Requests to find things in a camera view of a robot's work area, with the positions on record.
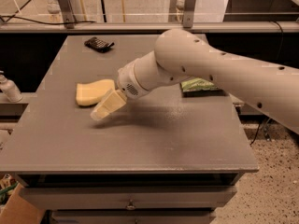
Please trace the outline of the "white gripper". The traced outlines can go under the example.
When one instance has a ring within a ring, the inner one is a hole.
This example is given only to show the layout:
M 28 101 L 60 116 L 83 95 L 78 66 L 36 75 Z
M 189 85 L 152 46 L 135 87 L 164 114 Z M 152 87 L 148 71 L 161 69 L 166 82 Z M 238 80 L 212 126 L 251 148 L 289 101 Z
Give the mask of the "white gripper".
M 151 68 L 152 62 L 145 62 L 141 59 L 135 59 L 126 64 L 118 70 L 118 88 L 131 99 L 147 95 L 152 90 Z M 108 91 L 93 109 L 91 118 L 94 120 L 104 119 L 125 106 L 127 97 L 120 90 Z

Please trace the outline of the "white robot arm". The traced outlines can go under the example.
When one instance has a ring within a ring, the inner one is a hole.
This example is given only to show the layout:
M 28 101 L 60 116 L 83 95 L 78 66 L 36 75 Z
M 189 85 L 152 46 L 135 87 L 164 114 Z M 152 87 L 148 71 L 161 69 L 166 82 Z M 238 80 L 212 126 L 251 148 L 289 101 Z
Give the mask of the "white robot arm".
M 107 91 L 91 118 L 101 120 L 162 86 L 200 77 L 269 118 L 299 133 L 299 70 L 238 56 L 180 29 L 157 38 L 154 50 L 118 71 L 118 88 Z

